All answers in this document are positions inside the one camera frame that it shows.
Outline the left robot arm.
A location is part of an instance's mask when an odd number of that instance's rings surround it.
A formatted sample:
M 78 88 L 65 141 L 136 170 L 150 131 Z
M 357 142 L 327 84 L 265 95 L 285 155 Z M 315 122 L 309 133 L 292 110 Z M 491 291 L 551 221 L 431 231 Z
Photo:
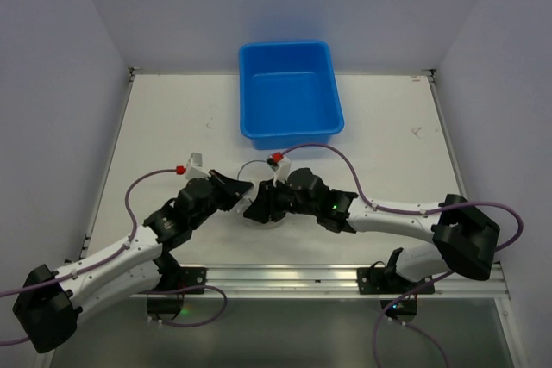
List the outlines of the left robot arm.
M 174 293 L 179 264 L 172 250 L 218 211 L 230 211 L 252 189 L 247 181 L 210 171 L 188 177 L 174 198 L 144 222 L 131 214 L 129 234 L 83 259 L 54 270 L 34 268 L 14 291 L 12 311 L 39 353 L 65 343 L 98 311 L 142 292 Z

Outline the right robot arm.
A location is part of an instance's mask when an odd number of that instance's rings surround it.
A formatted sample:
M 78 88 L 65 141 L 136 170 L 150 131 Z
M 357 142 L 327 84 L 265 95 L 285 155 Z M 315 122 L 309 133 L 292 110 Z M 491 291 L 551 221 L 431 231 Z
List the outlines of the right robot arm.
M 498 224 L 461 196 L 447 195 L 441 203 L 385 206 L 365 202 L 355 192 L 331 189 L 309 168 L 298 169 L 283 181 L 261 182 L 243 213 L 262 224 L 288 214 L 313 216 L 333 233 L 382 233 L 420 240 L 420 246 L 400 247 L 389 258 L 386 277 L 395 284 L 414 284 L 450 271 L 486 281 L 500 232 Z

